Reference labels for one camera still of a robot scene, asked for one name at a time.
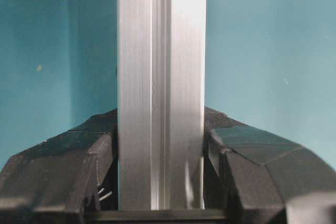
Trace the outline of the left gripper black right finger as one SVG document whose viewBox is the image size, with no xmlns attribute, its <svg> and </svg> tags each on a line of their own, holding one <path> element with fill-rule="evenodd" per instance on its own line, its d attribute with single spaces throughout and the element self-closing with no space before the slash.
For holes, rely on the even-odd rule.
<svg viewBox="0 0 336 224">
<path fill-rule="evenodd" d="M 233 223 L 335 223 L 335 171 L 302 145 L 205 108 L 204 201 Z"/>
</svg>

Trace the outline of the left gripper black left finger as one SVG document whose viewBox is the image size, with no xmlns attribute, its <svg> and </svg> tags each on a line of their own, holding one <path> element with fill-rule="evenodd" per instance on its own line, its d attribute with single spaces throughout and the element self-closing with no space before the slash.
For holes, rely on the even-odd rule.
<svg viewBox="0 0 336 224">
<path fill-rule="evenodd" d="M 1 171 L 1 223 L 84 223 L 118 208 L 117 111 L 13 155 Z"/>
</svg>

